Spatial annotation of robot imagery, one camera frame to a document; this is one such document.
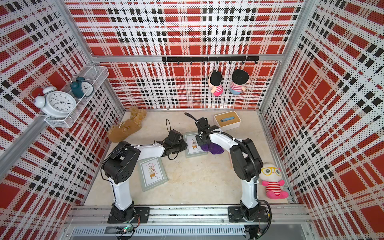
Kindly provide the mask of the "green picture frame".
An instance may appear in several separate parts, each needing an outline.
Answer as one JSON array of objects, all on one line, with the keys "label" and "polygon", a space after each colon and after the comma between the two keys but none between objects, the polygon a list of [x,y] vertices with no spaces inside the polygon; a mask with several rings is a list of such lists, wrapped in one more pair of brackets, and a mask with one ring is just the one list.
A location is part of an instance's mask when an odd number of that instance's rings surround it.
[{"label": "green picture frame", "polygon": [[183,134],[184,141],[187,143],[187,149],[185,150],[186,158],[193,158],[208,154],[208,152],[203,151],[198,145],[196,135],[198,135],[197,131]]},{"label": "green picture frame", "polygon": [[138,162],[138,167],[143,192],[168,181],[168,176],[160,157],[140,160]]}]

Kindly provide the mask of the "purple cloth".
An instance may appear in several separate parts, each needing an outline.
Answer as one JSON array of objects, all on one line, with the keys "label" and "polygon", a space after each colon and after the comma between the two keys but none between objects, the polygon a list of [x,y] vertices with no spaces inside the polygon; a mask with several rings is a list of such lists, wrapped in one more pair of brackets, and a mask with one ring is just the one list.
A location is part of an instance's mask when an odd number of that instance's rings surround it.
[{"label": "purple cloth", "polygon": [[201,146],[201,149],[204,152],[211,153],[212,155],[220,155],[225,151],[221,146],[214,143],[203,145]]}]

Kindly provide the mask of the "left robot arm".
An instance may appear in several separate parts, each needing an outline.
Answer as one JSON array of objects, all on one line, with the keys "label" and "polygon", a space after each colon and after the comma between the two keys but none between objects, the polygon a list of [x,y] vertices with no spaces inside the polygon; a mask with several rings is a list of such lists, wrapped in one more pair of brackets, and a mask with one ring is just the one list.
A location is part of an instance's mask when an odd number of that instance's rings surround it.
[{"label": "left robot arm", "polygon": [[176,130],[170,130],[164,140],[152,144],[131,145],[121,141],[102,164],[102,179],[111,184],[114,195],[108,223],[128,223],[137,215],[130,193],[129,178],[138,161],[177,155],[186,150],[187,146],[182,134]]}]

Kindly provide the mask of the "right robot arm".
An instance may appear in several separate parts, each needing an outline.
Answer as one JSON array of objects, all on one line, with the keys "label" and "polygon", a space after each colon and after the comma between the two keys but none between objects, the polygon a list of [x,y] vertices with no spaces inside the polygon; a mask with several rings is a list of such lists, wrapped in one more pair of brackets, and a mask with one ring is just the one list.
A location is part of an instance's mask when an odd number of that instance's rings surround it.
[{"label": "right robot arm", "polygon": [[258,180],[263,161],[251,139],[238,139],[223,132],[217,126],[210,126],[206,118],[195,120],[198,129],[196,139],[200,147],[216,144],[231,157],[236,175],[242,180],[241,214],[246,221],[253,221],[265,208],[258,197]]}]

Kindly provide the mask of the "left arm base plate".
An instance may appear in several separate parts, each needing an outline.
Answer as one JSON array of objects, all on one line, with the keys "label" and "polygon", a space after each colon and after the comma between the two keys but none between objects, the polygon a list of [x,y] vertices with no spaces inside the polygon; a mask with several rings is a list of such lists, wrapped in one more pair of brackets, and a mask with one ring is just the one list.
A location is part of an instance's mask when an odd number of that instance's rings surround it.
[{"label": "left arm base plate", "polygon": [[146,224],[150,215],[151,208],[149,207],[128,207],[126,210],[119,210],[115,205],[108,218],[108,224],[122,223],[140,223]]}]

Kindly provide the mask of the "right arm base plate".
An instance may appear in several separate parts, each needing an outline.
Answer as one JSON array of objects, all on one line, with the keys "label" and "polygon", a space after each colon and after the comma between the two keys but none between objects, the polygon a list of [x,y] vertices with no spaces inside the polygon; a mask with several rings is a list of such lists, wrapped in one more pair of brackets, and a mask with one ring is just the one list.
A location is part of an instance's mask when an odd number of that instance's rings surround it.
[{"label": "right arm base plate", "polygon": [[266,207],[256,206],[248,209],[244,206],[228,207],[230,223],[267,223],[269,213]]}]

